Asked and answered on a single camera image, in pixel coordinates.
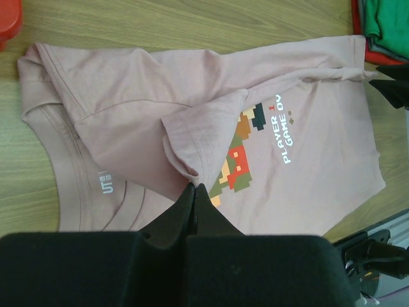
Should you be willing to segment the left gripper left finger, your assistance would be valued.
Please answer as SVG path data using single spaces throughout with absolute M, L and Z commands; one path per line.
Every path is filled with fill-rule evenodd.
M 138 232 L 12 233 L 2 306 L 178 306 L 195 189 Z

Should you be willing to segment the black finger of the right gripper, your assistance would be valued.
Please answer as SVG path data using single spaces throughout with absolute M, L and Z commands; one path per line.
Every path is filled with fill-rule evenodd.
M 408 109 L 408 63 L 402 65 L 380 65 L 377 71 L 392 80 L 373 79 L 369 83 L 377 89 L 395 109 Z

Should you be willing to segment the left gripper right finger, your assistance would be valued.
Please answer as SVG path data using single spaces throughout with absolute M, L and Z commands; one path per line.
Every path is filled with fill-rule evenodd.
M 354 306 L 339 251 L 314 235 L 243 235 L 195 191 L 186 306 Z

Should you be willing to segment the dusty pink printed t-shirt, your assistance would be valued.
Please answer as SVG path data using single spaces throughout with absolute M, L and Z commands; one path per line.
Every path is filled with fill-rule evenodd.
M 231 54 L 35 43 L 22 119 L 56 177 L 62 232 L 138 230 L 185 186 L 246 234 L 323 235 L 379 193 L 365 41 Z

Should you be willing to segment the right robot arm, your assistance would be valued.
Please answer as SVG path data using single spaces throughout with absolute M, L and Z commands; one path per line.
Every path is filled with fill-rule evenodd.
M 377 296 L 385 276 L 390 279 L 408 277 L 408 210 L 380 221 L 361 232 L 337 241 L 353 296 L 364 306 L 378 306 L 408 292 L 404 286 Z

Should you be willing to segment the red folded t-shirt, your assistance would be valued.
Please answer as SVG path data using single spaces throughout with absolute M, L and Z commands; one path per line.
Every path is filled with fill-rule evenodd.
M 364 1 L 351 1 L 351 14 L 353 32 L 355 35 L 364 34 Z M 407 63 L 406 58 L 395 55 L 382 47 L 370 48 L 369 40 L 366 40 L 365 59 L 375 65 L 401 65 Z

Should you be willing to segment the red plastic bin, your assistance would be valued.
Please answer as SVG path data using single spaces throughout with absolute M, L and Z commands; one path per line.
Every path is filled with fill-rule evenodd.
M 22 0 L 1 0 L 0 3 L 0 43 L 1 52 L 9 40 L 15 38 L 23 25 Z

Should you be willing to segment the aluminium frame rail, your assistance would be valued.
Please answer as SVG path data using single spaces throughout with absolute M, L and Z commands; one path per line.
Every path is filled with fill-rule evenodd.
M 408 209 L 405 209 L 368 226 L 364 231 L 367 232 L 368 235 L 374 235 L 380 231 L 388 230 L 389 239 L 387 243 L 406 249 L 408 247 L 408 215 Z

